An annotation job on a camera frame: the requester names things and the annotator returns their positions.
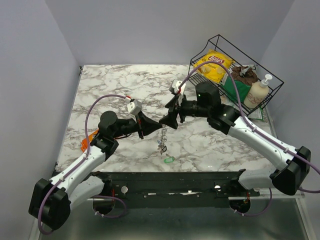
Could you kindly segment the metal disc with keyrings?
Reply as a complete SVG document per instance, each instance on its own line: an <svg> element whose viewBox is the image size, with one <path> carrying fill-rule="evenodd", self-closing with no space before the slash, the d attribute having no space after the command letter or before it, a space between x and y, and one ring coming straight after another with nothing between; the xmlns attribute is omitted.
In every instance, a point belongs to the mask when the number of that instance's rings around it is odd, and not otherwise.
<svg viewBox="0 0 320 240"><path fill-rule="evenodd" d="M166 133L167 133L167 126L163 124L162 128L160 130L160 140L157 141L158 150L160 151L160 154L161 154L161 148L166 146L166 142L167 142L167 139L168 139Z"/></svg>

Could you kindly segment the green tag key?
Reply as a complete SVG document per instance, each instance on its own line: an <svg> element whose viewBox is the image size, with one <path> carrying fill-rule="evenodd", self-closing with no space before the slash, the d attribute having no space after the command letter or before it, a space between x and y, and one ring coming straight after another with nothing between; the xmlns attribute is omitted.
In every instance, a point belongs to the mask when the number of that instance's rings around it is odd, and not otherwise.
<svg viewBox="0 0 320 240"><path fill-rule="evenodd" d="M168 155L168 154L166 155L166 158L163 160L163 162L165 164L169 164L169 163L172 163L174 161L175 161L175 158L173 156Z"/></svg>

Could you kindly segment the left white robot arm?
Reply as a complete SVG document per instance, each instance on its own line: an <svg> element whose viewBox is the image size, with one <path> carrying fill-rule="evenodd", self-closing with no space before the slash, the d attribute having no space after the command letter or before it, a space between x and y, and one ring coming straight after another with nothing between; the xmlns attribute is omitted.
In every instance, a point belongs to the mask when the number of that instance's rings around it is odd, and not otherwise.
<svg viewBox="0 0 320 240"><path fill-rule="evenodd" d="M112 156L119 146L118 137L138 133L142 139L162 125L140 111L134 118L119 119L113 111L104 112L98 132L86 151L68 168L49 180L41 178L34 186L28 212L37 219L40 232L47 225L52 231L60 228L71 213L71 195L81 182L100 164Z"/></svg>

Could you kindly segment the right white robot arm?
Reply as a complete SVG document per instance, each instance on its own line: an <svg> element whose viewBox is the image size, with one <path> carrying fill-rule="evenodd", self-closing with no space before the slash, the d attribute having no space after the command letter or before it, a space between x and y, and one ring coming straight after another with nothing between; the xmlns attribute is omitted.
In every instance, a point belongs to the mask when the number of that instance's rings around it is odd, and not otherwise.
<svg viewBox="0 0 320 240"><path fill-rule="evenodd" d="M241 170L236 180L230 183L230 191L241 196L254 188L275 188L293 196L310 171L311 152L302 146L295 148L268 134L230 105L221 102L220 92L209 82L195 87L196 100L187 100L184 94L175 94L165 105L168 114L159 122L177 129L186 117L206 118L217 131L236 138L272 164L269 168Z"/></svg>

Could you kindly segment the yellow Lays chips bag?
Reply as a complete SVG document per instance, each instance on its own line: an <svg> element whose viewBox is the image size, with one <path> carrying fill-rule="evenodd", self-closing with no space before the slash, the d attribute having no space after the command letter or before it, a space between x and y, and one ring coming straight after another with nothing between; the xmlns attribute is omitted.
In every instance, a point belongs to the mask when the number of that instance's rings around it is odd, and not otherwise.
<svg viewBox="0 0 320 240"><path fill-rule="evenodd" d="M235 62L231 57L227 56L226 54L213 49L209 49L207 54L205 54L203 57L201 57L193 64L193 67L197 67L198 65L207 61L217 62L219 64L222 64L227 69L229 69L231 65ZM207 63L201 66L197 71L210 81L217 84L219 84L223 80L226 74L226 71L220 65L217 65L215 63Z"/></svg>

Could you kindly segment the orange razor box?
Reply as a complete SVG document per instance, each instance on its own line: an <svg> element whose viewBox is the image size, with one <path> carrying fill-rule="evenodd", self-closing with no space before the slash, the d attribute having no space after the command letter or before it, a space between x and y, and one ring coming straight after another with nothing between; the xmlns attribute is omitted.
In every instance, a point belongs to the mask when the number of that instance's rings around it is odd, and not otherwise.
<svg viewBox="0 0 320 240"><path fill-rule="evenodd" d="M80 149L81 151L84 153L85 150L88 148L88 144L93 140L93 138L97 135L98 130L94 131L93 133L91 133L90 135L88 135L88 140L86 138L84 138L81 141L81 145L80 145Z"/></svg>

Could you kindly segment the green brown snack bag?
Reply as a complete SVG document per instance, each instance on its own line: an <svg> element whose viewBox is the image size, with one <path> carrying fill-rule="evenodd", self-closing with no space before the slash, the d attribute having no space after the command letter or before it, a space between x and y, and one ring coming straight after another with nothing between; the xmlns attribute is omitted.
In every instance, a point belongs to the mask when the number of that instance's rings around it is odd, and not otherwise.
<svg viewBox="0 0 320 240"><path fill-rule="evenodd" d="M228 71L234 79L240 101L243 102L252 84L258 81L257 66L254 64L241 66L239 64L233 63ZM233 82L227 73L225 74L220 84L222 85L222 88L224 89L227 97L232 101L237 101Z"/></svg>

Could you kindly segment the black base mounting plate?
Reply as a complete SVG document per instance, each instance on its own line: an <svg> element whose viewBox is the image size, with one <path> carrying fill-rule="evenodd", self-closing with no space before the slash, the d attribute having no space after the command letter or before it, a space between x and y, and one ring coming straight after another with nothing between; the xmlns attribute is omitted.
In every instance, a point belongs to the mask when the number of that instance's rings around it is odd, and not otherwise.
<svg viewBox="0 0 320 240"><path fill-rule="evenodd" d="M102 195L123 200L128 209L228 208L230 198L258 197L239 183L239 171L101 172L90 173L103 182Z"/></svg>

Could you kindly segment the green white snack packet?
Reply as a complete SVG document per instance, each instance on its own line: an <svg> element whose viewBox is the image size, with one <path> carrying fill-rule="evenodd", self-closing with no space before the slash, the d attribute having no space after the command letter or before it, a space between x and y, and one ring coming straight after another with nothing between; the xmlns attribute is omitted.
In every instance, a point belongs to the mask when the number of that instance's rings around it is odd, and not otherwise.
<svg viewBox="0 0 320 240"><path fill-rule="evenodd" d="M222 104L234 107L235 109L239 110L239 107L234 102L232 102L227 96L222 95L220 98ZM242 110L249 119L260 121L264 120L263 111L261 110L261 108L256 109L250 114L248 114L248 111L246 111L244 107L242 108Z"/></svg>

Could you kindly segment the cream pump lotion bottle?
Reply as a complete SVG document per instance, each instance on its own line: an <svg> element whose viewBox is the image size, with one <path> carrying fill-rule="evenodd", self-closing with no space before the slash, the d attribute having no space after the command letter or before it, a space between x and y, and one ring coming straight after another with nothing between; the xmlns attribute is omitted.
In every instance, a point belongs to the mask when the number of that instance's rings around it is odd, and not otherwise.
<svg viewBox="0 0 320 240"><path fill-rule="evenodd" d="M250 109L257 107L269 94L269 82L272 79L271 74L266 74L263 80L253 83L243 101L244 105Z"/></svg>

